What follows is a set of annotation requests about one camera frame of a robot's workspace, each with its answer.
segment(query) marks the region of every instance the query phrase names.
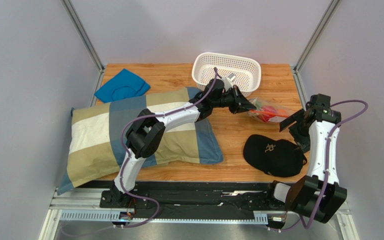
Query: plastic bag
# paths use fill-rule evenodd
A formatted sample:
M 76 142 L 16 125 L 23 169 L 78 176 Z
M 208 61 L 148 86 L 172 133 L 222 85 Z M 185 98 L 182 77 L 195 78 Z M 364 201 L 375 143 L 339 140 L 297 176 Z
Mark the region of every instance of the plastic bag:
M 259 97 L 251 98 L 248 101 L 257 108 L 256 110 L 248 111 L 248 116 L 263 123 L 280 123 L 294 113 L 294 111 L 286 107 Z

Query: blue cloth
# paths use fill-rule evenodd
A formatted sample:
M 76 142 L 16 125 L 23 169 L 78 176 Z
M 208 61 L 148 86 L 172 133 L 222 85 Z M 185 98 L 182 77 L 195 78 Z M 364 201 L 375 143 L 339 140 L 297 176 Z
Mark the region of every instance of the blue cloth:
M 118 101 L 145 94 L 151 86 L 141 77 L 127 69 L 123 69 L 105 83 L 94 94 L 104 103 Z

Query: embroidered logo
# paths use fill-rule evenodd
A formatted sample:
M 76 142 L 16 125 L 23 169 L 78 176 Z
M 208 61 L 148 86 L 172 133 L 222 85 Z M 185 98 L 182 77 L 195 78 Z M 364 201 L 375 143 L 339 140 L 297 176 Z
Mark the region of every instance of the embroidered logo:
M 274 150 L 275 147 L 276 147 L 276 145 L 268 144 L 267 147 L 266 147 L 266 150 L 264 150 L 264 152 L 265 152 L 265 153 L 266 153 L 267 151 L 272 152 L 272 151 Z

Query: black baseball cap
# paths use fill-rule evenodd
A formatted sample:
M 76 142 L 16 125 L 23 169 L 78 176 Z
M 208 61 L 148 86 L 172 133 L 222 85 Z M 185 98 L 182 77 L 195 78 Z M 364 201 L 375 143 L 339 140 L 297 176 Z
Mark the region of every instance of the black baseball cap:
M 254 168 L 276 177 L 292 177 L 300 173 L 308 160 L 296 144 L 273 140 L 262 135 L 251 135 L 243 149 L 244 159 Z

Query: cable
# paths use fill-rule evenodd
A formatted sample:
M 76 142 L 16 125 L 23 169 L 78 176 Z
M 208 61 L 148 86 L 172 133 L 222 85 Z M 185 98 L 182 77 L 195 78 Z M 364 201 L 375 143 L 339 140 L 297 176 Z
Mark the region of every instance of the cable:
M 287 211 L 285 211 L 285 214 L 283 215 L 283 217 L 284 217 L 284 222 L 286 222 L 287 221 L 287 217 L 288 217 L 288 210 Z
M 355 115 L 348 117 L 345 120 L 337 123 L 329 132 L 328 137 L 326 139 L 326 147 L 325 147 L 325 167 L 326 168 L 330 165 L 330 143 L 331 143 L 331 136 L 334 134 L 334 131 L 338 127 L 340 127 L 342 124 L 345 124 L 345 123 L 349 122 L 350 120 L 353 120 L 353 119 L 357 118 L 358 116 L 362 115 L 368 109 L 368 103 L 366 101 L 357 100 L 357 99 L 339 101 L 339 102 L 332 104 L 331 107 L 334 107 L 334 106 L 337 106 L 340 104 L 346 104 L 346 103 L 361 103 L 365 107 L 360 112 L 356 113 Z M 315 219 L 315 215 L 316 215 L 316 212 L 318 211 L 319 204 L 321 203 L 322 197 L 324 196 L 325 190 L 327 189 L 328 177 L 329 177 L 329 170 L 326 170 L 324 172 L 324 179 L 323 179 L 322 188 L 320 189 L 319 196 L 316 199 L 315 207 L 313 208 L 312 213 L 310 214 L 309 221 L 307 222 L 307 224 L 305 223 L 305 219 L 303 218 L 303 216 L 300 215 L 300 219 L 296 223 L 294 223 L 294 225 L 292 225 L 286 229 L 273 228 L 273 231 L 277 232 L 277 233 L 290 231 L 290 230 L 294 229 L 300 221 L 303 224 L 304 229 L 308 230 L 311 227 L 311 225 Z
M 194 104 L 186 107 L 185 109 L 190 109 L 192 107 L 195 107 L 196 105 L 198 105 L 199 103 L 201 103 L 209 94 L 210 92 L 213 90 L 213 87 L 216 83 L 216 79 L 217 77 L 220 77 L 218 71 L 217 71 L 217 67 L 214 67 L 214 80 L 212 81 L 212 84 L 211 86 L 209 87 L 208 91 L 204 94 L 204 96 L 199 99 L 197 102 L 195 102 Z M 142 222 L 139 222 L 139 223 L 136 223 L 136 224 L 133 224 L 133 225 L 125 225 L 124 228 L 134 228 L 134 227 L 138 227 L 138 226 L 142 226 L 144 224 L 146 224 L 147 222 L 151 221 L 153 218 L 155 218 L 155 216 L 160 212 L 160 203 L 151 198 L 151 197 L 146 197 L 146 196 L 139 196 L 139 195 L 136 195 L 136 194 L 133 194 L 129 191 L 126 190 L 126 188 L 124 187 L 124 184 L 123 184 L 123 173 L 124 173 L 124 169 L 126 168 L 126 165 L 127 163 L 129 162 L 129 160 L 132 158 L 132 155 L 129 151 L 129 148 L 127 147 L 126 143 L 123 141 L 123 137 L 124 137 L 124 134 L 127 130 L 127 128 L 134 122 L 138 121 L 138 120 L 142 120 L 142 119 L 146 119 L 146 118 L 150 118 L 150 117 L 166 117 L 168 115 L 171 115 L 171 114 L 174 114 L 174 113 L 178 113 L 180 111 L 184 111 L 185 109 L 183 108 L 180 108 L 180 109 L 176 109 L 176 110 L 173 110 L 173 111 L 170 111 L 166 114 L 150 114 L 150 115 L 145 115 L 145 116 L 139 116 L 131 121 L 129 121 L 125 126 L 124 128 L 122 129 L 122 132 L 121 132 L 121 144 L 122 144 L 122 147 L 125 149 L 125 152 L 126 154 L 128 154 L 128 157 L 125 159 L 125 162 L 122 164 L 122 167 L 121 167 L 121 170 L 120 170 L 120 179 L 119 179 L 119 182 L 120 182 L 120 185 L 121 185 L 121 188 L 122 188 L 122 191 L 124 191 L 125 194 L 133 197 L 133 198 L 138 198 L 138 199 L 144 199 L 144 200 L 148 200 L 148 201 L 151 201 L 151 202 L 154 202 L 156 204 L 156 211 L 152 214 L 152 216 L 150 216 L 148 219 L 142 221 Z
M 129 208 L 130 208 L 130 206 L 132 205 L 133 200 L 135 200 L 135 198 L 132 197 L 132 198 L 130 199 L 130 203 L 128 204 L 127 211 L 126 211 L 127 216 L 128 216 L 129 218 L 131 218 L 131 219 L 133 219 L 134 214 L 136 214 L 136 208 L 134 208 L 134 212 L 133 212 L 133 214 L 129 213 Z

